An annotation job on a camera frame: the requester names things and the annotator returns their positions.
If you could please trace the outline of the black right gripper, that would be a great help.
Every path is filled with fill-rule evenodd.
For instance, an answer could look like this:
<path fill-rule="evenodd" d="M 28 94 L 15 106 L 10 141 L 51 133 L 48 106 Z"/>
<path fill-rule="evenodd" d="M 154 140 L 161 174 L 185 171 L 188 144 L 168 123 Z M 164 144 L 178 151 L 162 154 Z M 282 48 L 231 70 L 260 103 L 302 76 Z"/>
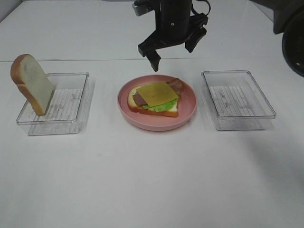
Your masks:
<path fill-rule="evenodd" d="M 194 9 L 191 0 L 161 0 L 158 28 L 138 45 L 138 51 L 142 57 L 147 57 L 157 72 L 161 57 L 156 50 L 185 43 L 185 48 L 192 53 L 207 33 L 203 26 L 208 19 L 207 13 L 198 13 Z"/>

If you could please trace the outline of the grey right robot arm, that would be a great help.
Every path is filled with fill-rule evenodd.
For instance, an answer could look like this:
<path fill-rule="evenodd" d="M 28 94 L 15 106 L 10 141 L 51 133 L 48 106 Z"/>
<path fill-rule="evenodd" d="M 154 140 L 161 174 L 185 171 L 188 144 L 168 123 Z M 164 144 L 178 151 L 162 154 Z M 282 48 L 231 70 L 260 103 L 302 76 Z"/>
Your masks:
<path fill-rule="evenodd" d="M 257 4 L 273 11 L 273 32 L 283 34 L 282 52 L 289 67 L 304 75 L 304 2 L 302 0 L 257 0 Z M 136 0 L 137 16 L 155 12 L 155 31 L 138 51 L 146 57 L 154 71 L 159 69 L 158 49 L 184 44 L 192 52 L 206 35 L 208 15 L 198 13 L 191 0 Z"/>

